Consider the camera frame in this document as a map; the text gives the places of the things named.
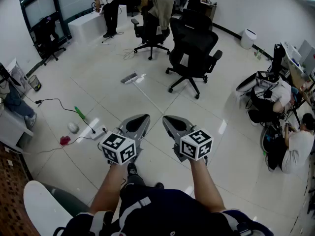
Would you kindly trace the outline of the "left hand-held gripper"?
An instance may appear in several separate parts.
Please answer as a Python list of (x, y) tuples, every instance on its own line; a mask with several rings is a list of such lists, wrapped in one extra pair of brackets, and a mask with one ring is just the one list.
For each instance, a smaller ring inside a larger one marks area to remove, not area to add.
[(102, 128), (105, 136), (99, 145), (109, 164), (134, 163), (142, 151), (140, 144), (149, 125), (150, 115), (139, 114), (125, 119), (114, 131)]

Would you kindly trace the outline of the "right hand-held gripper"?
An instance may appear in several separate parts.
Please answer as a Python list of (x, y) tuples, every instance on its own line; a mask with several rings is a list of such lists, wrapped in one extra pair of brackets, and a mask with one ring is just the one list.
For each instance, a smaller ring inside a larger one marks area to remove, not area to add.
[(162, 123), (175, 142), (173, 151), (181, 162), (187, 159), (193, 161), (203, 159), (208, 165), (214, 137), (206, 129), (193, 126), (187, 119), (173, 115), (163, 116)]

